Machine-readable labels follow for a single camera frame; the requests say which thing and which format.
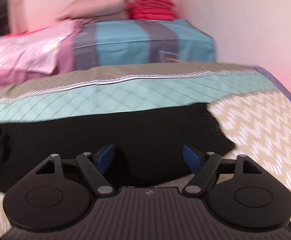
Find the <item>black pants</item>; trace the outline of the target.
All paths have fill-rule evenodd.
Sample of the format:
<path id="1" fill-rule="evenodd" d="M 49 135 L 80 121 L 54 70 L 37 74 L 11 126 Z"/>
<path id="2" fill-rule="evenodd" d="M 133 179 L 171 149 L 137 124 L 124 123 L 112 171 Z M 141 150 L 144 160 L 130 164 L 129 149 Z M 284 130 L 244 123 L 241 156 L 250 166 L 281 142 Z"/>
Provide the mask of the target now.
<path id="1" fill-rule="evenodd" d="M 155 186 L 191 173 L 185 145 L 225 155 L 235 144 L 206 103 L 42 122 L 0 124 L 0 192 L 7 192 L 51 154 L 74 159 L 114 145 L 105 178 L 114 187 Z"/>

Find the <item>zigzag patterned bed sheet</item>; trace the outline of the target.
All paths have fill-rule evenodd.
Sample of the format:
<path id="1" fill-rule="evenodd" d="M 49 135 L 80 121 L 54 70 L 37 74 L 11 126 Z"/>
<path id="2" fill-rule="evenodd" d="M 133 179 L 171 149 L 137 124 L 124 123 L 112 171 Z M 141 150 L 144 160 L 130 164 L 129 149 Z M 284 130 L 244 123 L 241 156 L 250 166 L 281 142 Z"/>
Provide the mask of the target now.
<path id="1" fill-rule="evenodd" d="M 79 70 L 0 89 L 0 125 L 209 103 L 224 133 L 291 190 L 291 93 L 261 67 L 155 63 Z"/>

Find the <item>teal grey striped quilt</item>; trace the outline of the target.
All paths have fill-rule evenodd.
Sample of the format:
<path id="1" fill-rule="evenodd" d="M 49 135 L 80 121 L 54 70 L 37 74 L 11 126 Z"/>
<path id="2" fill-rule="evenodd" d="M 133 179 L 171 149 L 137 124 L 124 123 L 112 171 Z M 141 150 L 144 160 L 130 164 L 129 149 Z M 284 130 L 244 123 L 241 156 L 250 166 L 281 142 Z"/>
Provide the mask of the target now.
<path id="1" fill-rule="evenodd" d="M 213 62 L 214 39 L 186 20 L 85 24 L 73 39 L 74 68 L 165 62 Z"/>

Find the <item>peach pillow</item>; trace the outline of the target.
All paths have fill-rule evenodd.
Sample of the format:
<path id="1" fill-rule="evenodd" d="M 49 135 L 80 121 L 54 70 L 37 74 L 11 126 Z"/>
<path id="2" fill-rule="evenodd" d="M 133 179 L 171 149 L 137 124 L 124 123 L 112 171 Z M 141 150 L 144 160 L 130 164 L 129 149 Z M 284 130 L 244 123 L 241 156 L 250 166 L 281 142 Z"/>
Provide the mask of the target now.
<path id="1" fill-rule="evenodd" d="M 56 17 L 57 21 L 112 15 L 126 9 L 128 0 L 74 0 Z"/>

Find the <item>red folded blanket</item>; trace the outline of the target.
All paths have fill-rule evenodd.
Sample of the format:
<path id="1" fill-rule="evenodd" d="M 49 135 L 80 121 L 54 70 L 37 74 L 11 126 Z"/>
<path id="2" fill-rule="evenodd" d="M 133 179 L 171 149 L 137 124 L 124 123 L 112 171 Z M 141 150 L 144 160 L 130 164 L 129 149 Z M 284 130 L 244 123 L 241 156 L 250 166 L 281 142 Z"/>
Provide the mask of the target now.
<path id="1" fill-rule="evenodd" d="M 132 20 L 176 20 L 173 0 L 132 0 L 129 3 L 129 15 Z"/>

